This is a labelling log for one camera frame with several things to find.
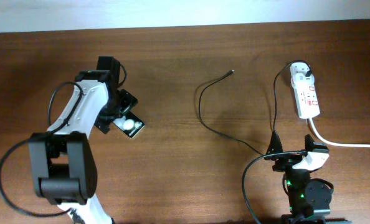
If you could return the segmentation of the black Galaxy flip phone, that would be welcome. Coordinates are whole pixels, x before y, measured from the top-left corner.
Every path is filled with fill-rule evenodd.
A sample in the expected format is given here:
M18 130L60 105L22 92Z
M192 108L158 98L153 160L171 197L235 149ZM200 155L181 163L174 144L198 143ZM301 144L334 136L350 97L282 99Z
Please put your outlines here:
M130 139L135 138L145 127L145 123L131 111L115 119L113 124Z

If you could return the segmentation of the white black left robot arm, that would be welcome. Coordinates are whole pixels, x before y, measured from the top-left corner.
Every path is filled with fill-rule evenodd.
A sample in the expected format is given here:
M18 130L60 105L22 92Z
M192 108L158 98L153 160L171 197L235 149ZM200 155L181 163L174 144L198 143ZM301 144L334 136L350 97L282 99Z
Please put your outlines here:
M134 138L145 123L132 113L138 100L121 88L124 66L100 56L94 70L82 70L63 112L45 133L29 141L32 180L38 197L58 206L74 223L113 223L96 195L98 173L89 144L92 128L106 134L114 124Z

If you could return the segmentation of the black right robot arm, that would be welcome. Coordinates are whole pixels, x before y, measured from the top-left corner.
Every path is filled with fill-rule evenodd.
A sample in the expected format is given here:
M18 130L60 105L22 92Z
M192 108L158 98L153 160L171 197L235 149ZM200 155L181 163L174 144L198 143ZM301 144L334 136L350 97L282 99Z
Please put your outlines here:
M344 218L327 219L334 185L327 180L311 178L311 173L323 167L329 158L328 147L305 136L305 148L300 152L285 152L279 135L272 132L265 154L274 161L274 172L282 172L282 187L288 196L288 215L281 216L284 224L351 223Z

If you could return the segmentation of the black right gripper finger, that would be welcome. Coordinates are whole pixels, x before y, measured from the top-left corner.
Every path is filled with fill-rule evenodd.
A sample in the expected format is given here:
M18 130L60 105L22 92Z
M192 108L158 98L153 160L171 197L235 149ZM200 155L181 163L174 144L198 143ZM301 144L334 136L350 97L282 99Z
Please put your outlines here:
M276 131L272 131L270 143L265 153L266 157L264 159L275 161L280 157L279 153L281 152L283 152L283 147L279 135Z
M308 152L328 152L328 147L319 142L315 142L314 139L307 134L305 136L305 150Z

